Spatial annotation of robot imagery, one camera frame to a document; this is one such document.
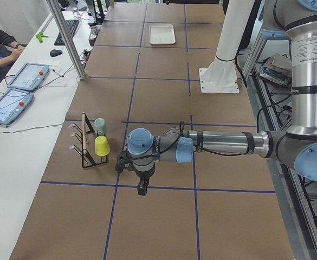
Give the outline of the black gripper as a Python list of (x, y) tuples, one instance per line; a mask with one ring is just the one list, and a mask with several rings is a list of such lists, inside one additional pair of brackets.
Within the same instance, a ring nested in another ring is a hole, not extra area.
[(153, 176), (153, 168), (147, 171), (138, 171), (136, 170), (136, 175), (139, 177), (139, 184), (137, 186), (137, 192), (140, 196), (146, 196), (147, 186), (150, 182), (150, 177)]

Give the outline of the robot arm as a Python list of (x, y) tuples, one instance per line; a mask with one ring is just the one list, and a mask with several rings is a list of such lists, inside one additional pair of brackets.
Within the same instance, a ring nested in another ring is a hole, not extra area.
[(163, 136), (137, 128), (128, 135), (116, 169), (136, 173), (139, 195), (147, 193), (157, 161), (189, 163), (194, 153), (202, 151), (273, 158), (298, 175), (317, 181), (317, 1), (266, 1), (263, 27), (284, 31), (292, 42), (291, 125), (285, 131), (258, 133), (172, 128)]

